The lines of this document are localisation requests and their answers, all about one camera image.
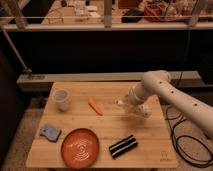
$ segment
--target wooden table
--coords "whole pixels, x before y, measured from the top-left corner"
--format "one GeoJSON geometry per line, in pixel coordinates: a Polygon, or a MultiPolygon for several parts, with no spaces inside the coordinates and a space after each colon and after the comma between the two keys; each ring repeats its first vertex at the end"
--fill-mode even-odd
{"type": "Polygon", "coordinates": [[[175,168],[174,153],[161,106],[157,96],[150,97],[146,104],[152,115],[143,119],[134,114],[124,113],[116,104],[128,93],[135,82],[57,82],[52,90],[68,89],[71,93],[70,110],[61,113],[51,98],[48,99],[37,133],[32,143],[27,167],[65,168],[60,148],[65,136],[77,128],[94,131],[100,141],[100,153],[92,168],[175,168]],[[88,105],[88,99],[97,101],[104,115],[97,115],[88,105]],[[62,129],[56,143],[39,136],[39,129],[50,123],[62,129]],[[112,159],[108,147],[133,134],[139,145],[137,148],[112,159]]]}
{"type": "MultiPolygon", "coordinates": [[[[121,24],[121,17],[128,9],[119,9],[118,1],[112,5],[112,23],[121,24]]],[[[42,24],[71,24],[71,25],[88,25],[88,24],[103,24],[104,18],[104,1],[91,0],[90,5],[97,6],[97,13],[100,18],[89,16],[88,19],[83,21],[76,21],[74,7],[61,7],[60,1],[56,0],[51,6],[48,14],[42,21],[42,24]]],[[[146,19],[141,19],[139,24],[150,23],[146,19]]]]}

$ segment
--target black cable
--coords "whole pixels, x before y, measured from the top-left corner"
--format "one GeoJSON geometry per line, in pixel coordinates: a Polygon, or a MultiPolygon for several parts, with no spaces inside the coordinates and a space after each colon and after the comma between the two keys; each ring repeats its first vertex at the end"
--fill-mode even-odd
{"type": "Polygon", "coordinates": [[[187,31],[187,42],[186,42],[186,48],[185,48],[185,52],[184,52],[184,56],[183,56],[183,62],[181,65],[181,73],[180,73],[180,77],[178,79],[178,81],[175,83],[175,87],[177,88],[182,80],[183,77],[183,70],[186,64],[186,59],[189,55],[189,48],[190,48],[190,42],[191,42],[191,31],[190,29],[188,29],[187,31]]]}
{"type": "Polygon", "coordinates": [[[180,136],[176,136],[175,135],[175,129],[180,126],[180,124],[182,124],[183,122],[186,122],[187,119],[185,119],[185,117],[182,115],[182,114],[179,114],[177,117],[174,117],[177,120],[177,122],[172,126],[171,124],[171,120],[175,120],[174,118],[169,118],[169,110],[171,109],[172,107],[168,107],[166,109],[166,120],[168,121],[168,125],[169,125],[169,128],[171,130],[171,140],[172,140],[172,144],[174,146],[174,149],[175,151],[178,153],[178,155],[185,161],[187,162],[189,165],[191,166],[194,166],[194,167],[197,167],[197,168],[206,168],[206,167],[209,167],[209,166],[212,166],[213,165],[213,152],[202,142],[200,141],[199,139],[193,137],[193,136],[190,136],[190,135],[180,135],[180,136]],[[203,148],[204,150],[207,151],[207,153],[209,154],[209,159],[208,160],[200,160],[200,159],[196,159],[195,157],[193,156],[190,156],[189,154],[187,154],[187,152],[181,147],[180,145],[180,141],[182,139],[190,139],[190,140],[193,140],[197,143],[199,143],[203,148]]]}

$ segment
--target white cup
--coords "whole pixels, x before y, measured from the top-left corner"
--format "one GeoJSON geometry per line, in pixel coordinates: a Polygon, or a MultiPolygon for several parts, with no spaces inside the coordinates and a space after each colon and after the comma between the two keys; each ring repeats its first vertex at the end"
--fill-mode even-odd
{"type": "Polygon", "coordinates": [[[52,94],[52,99],[55,102],[57,108],[65,112],[70,107],[70,93],[65,89],[55,90],[52,94]]]}

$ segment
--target dark wall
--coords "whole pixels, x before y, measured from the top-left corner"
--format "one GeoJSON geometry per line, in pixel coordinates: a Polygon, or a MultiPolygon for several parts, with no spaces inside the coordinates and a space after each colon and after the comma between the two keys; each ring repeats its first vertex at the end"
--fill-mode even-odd
{"type": "Polygon", "coordinates": [[[25,103],[16,85],[16,74],[0,51],[0,166],[6,156],[25,103]]]}
{"type": "Polygon", "coordinates": [[[15,32],[10,36],[34,73],[194,70],[204,53],[213,54],[212,30],[15,32]]]}

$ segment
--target wooden tabletop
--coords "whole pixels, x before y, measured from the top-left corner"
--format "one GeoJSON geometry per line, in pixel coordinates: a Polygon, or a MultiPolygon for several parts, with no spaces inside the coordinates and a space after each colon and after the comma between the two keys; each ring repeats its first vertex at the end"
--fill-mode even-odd
{"type": "Polygon", "coordinates": [[[74,129],[88,128],[98,137],[100,152],[92,168],[175,168],[177,159],[173,150],[161,106],[157,96],[150,97],[146,104],[152,115],[143,119],[126,114],[116,101],[122,99],[135,82],[57,82],[52,91],[67,89],[71,93],[71,106],[67,112],[57,110],[48,99],[37,133],[32,143],[27,167],[65,168],[60,148],[65,136],[74,129]],[[103,111],[97,115],[88,105],[93,98],[103,111]],[[39,136],[40,128],[50,123],[62,130],[56,143],[39,136]],[[112,159],[109,146],[133,134],[138,147],[112,159]]]}

